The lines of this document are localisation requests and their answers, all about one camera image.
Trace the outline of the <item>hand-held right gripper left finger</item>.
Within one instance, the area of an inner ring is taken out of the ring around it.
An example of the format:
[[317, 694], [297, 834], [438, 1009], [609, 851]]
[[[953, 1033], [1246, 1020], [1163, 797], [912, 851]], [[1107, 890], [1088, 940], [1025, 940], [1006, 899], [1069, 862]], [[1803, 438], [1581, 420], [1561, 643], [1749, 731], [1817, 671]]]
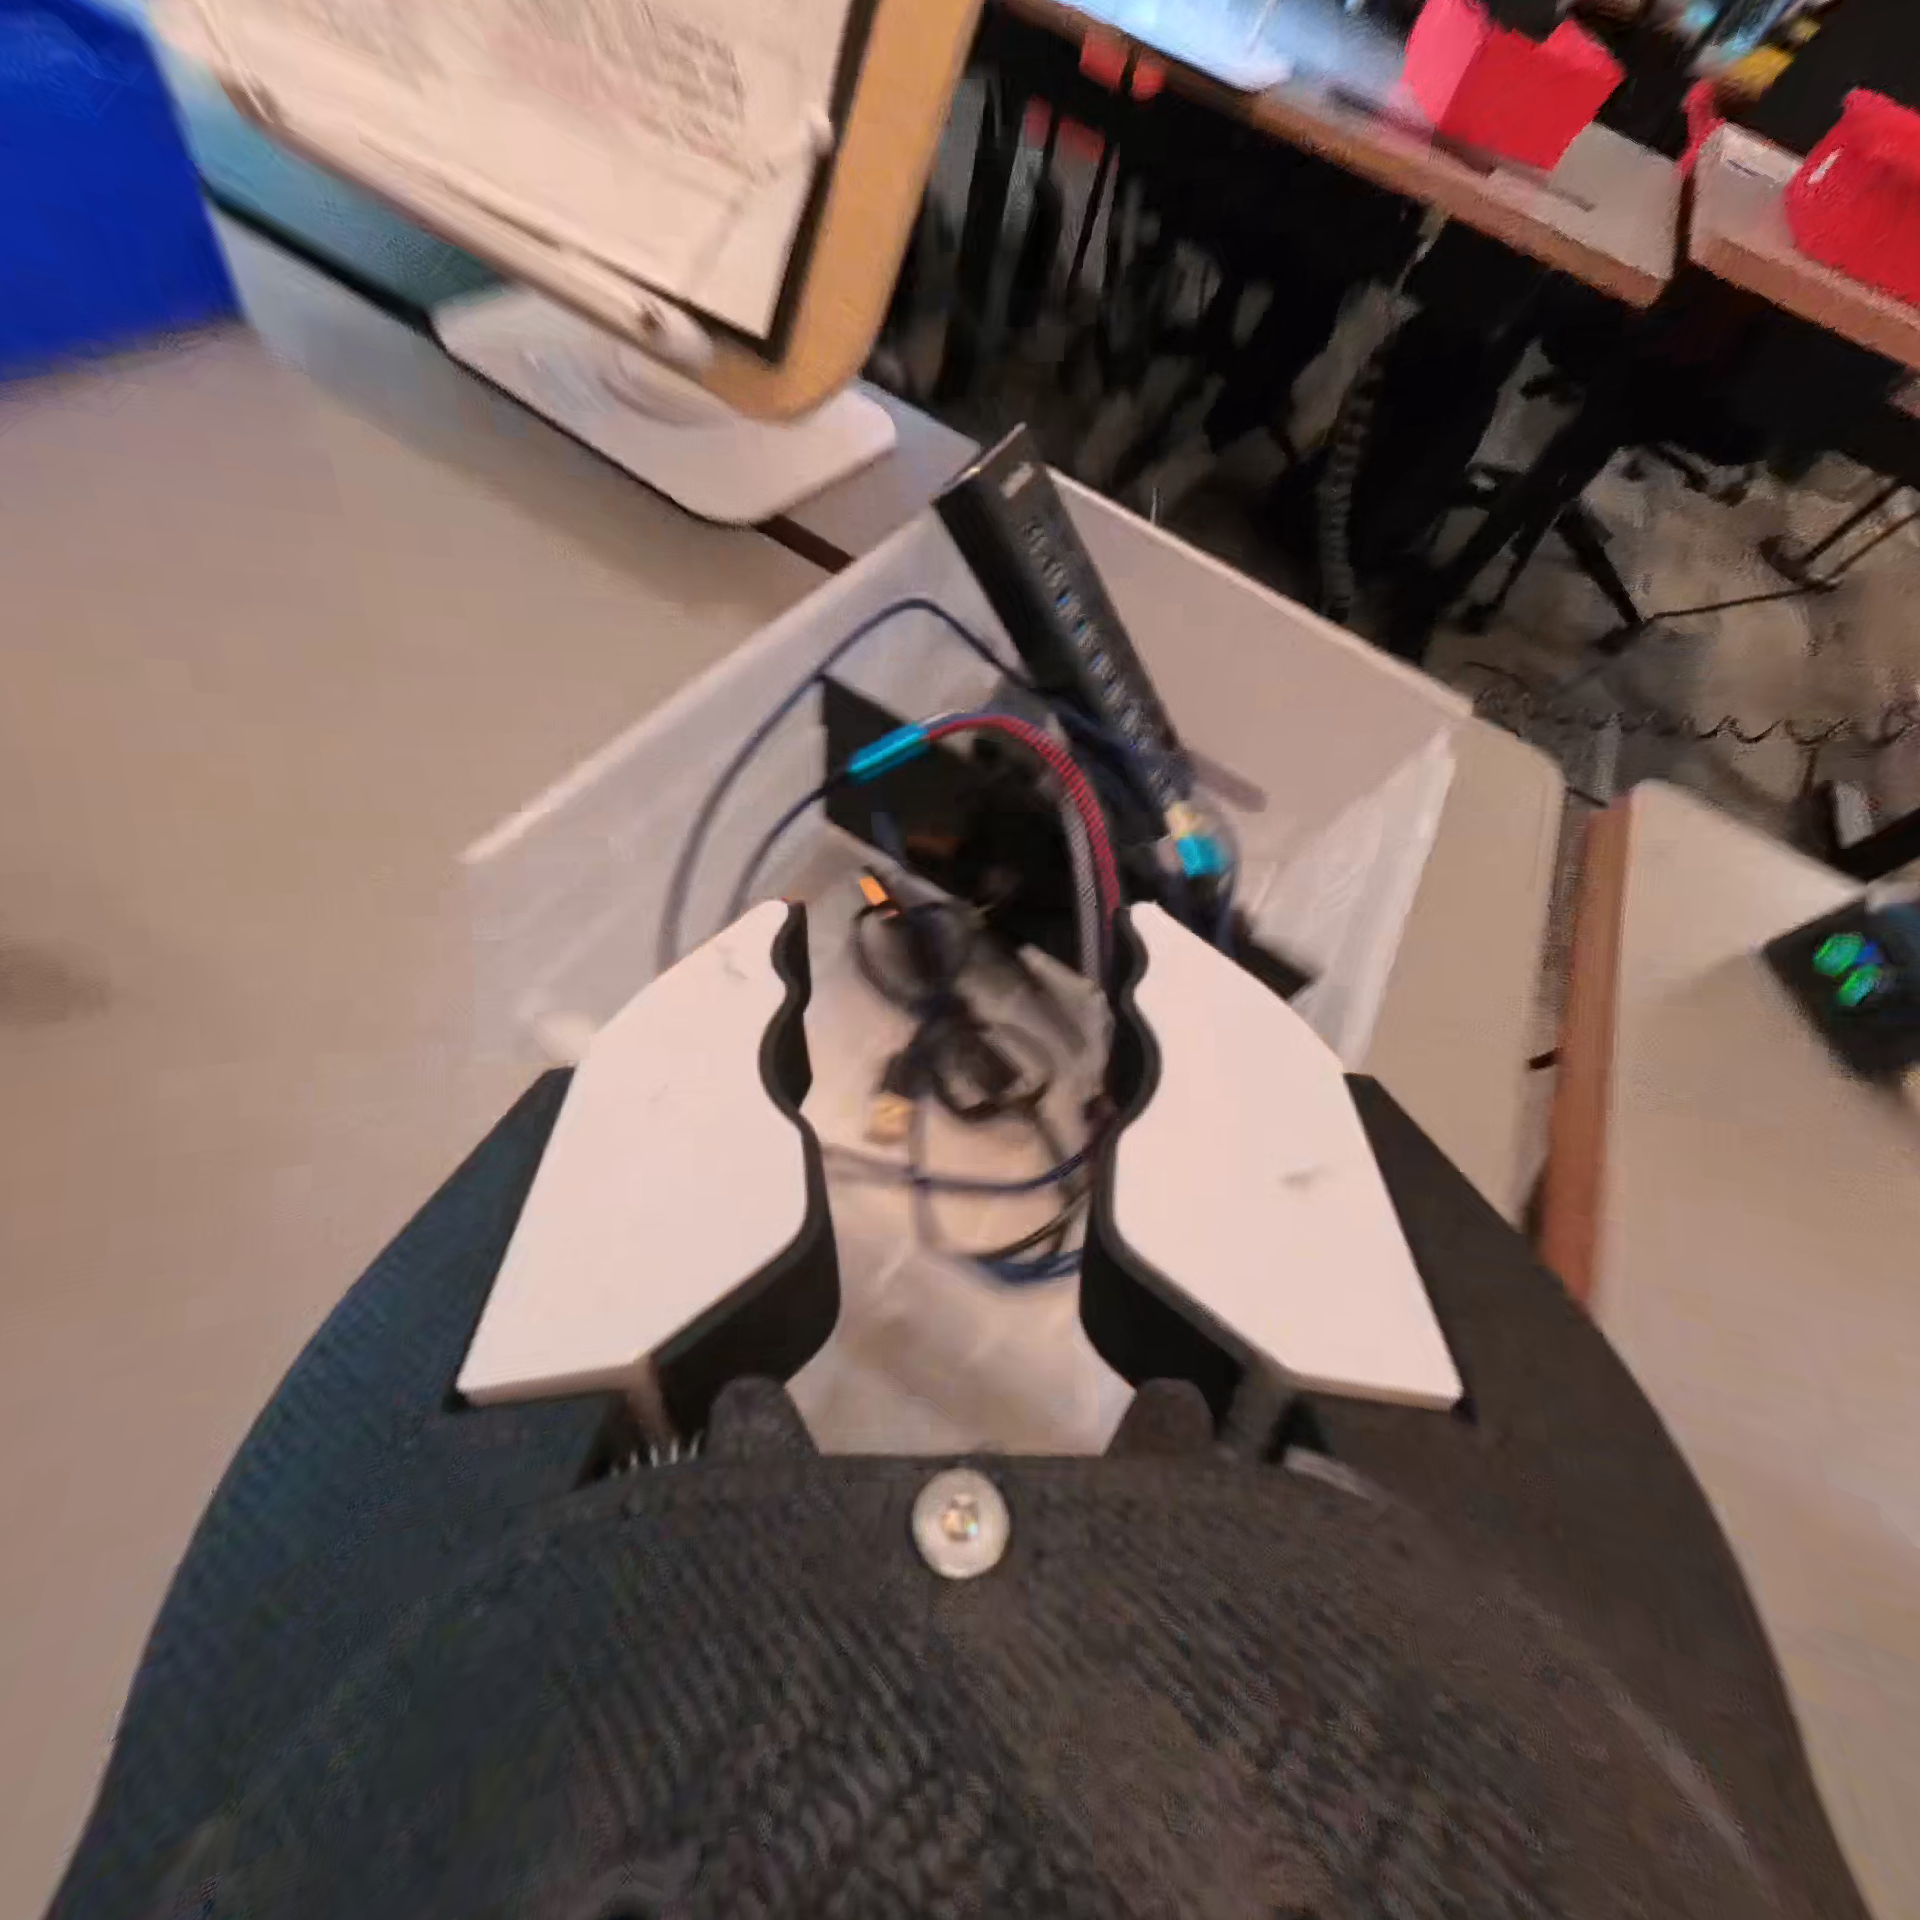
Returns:
[[471, 1333], [465, 1403], [711, 1411], [814, 1363], [841, 1265], [801, 1111], [809, 995], [805, 903], [757, 903], [591, 1037]]

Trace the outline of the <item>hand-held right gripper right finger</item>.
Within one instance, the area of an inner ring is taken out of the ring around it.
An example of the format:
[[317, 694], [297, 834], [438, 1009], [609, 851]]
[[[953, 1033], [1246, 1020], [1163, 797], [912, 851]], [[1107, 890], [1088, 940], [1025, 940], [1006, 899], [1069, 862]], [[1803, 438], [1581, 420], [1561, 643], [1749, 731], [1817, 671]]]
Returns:
[[1154, 903], [1113, 926], [1106, 1132], [1079, 1324], [1223, 1420], [1248, 1375], [1446, 1412], [1464, 1382], [1341, 1060]]

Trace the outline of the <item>black USB hub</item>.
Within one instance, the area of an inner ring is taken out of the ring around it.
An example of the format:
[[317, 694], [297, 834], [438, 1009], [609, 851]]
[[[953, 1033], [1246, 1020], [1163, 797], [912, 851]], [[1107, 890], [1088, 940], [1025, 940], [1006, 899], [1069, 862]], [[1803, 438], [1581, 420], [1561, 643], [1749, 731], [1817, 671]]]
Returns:
[[1143, 801], [1181, 833], [1210, 833], [1215, 795], [1169, 722], [1040, 441], [1018, 423], [984, 445], [933, 509], [1025, 676], [1083, 718]]

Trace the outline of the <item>blue plastic bin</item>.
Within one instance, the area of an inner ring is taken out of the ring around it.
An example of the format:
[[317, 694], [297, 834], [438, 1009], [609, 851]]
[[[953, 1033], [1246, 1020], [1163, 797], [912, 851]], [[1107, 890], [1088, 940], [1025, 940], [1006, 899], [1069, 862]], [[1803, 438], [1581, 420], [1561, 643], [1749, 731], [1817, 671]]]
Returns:
[[1, 377], [239, 313], [153, 43], [83, 3], [1, 5]]

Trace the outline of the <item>black power adapter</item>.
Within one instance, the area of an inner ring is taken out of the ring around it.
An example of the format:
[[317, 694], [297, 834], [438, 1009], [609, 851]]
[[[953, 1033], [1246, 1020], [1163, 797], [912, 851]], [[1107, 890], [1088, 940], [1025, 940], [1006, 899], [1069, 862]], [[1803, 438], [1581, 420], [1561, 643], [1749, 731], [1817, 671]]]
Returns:
[[866, 783], [839, 783], [827, 823], [971, 906], [1010, 947], [1069, 965], [1071, 857], [1040, 769], [999, 731], [965, 733]]

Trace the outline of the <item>black device green lights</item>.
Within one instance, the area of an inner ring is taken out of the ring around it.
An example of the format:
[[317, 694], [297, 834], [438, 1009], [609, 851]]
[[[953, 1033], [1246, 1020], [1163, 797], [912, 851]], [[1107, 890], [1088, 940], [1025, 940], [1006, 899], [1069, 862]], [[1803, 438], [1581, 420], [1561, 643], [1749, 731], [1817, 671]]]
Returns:
[[1838, 1067], [1878, 1089], [1915, 1073], [1915, 894], [1855, 895], [1776, 934], [1760, 959]]

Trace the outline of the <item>white stand base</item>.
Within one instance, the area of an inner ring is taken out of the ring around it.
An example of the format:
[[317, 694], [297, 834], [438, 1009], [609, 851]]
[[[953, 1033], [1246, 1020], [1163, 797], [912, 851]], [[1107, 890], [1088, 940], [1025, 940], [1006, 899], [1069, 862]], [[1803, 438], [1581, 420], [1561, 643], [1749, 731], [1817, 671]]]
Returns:
[[753, 420], [537, 293], [443, 301], [429, 322], [462, 369], [698, 521], [778, 518], [895, 450], [895, 423], [859, 391]]

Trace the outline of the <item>background work table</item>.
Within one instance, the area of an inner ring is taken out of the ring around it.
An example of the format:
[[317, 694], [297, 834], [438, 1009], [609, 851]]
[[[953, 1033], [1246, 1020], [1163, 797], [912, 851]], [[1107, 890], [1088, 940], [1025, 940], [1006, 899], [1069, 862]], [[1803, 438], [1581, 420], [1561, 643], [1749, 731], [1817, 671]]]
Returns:
[[989, 19], [1143, 57], [1165, 93], [1215, 121], [1329, 162], [1434, 211], [1618, 305], [1650, 308], [1685, 254], [1685, 183], [1672, 161], [1590, 123], [1544, 174], [1437, 146], [1398, 95], [1398, 55], [1329, 5], [1279, 21], [1287, 75], [1263, 91], [1224, 86], [1129, 33], [1113, 5], [989, 5]]

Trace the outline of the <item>instruction sheet board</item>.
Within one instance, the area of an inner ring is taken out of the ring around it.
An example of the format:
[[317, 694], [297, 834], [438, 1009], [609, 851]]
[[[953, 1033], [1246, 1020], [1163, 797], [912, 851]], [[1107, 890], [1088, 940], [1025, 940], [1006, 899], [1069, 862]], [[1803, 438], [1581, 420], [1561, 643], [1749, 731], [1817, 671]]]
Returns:
[[147, 5], [283, 149], [762, 423], [863, 369], [977, 13]]

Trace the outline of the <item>red plastic bin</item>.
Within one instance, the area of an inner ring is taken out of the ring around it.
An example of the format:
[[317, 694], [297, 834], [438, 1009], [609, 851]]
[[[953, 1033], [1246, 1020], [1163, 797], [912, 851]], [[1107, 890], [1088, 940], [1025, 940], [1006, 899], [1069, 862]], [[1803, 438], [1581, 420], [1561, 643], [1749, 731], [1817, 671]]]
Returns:
[[1479, 3], [1425, 3], [1398, 86], [1434, 140], [1549, 174], [1625, 83], [1608, 47], [1569, 19], [1542, 39]]
[[1918, 306], [1918, 114], [1853, 86], [1782, 193], [1797, 251]]

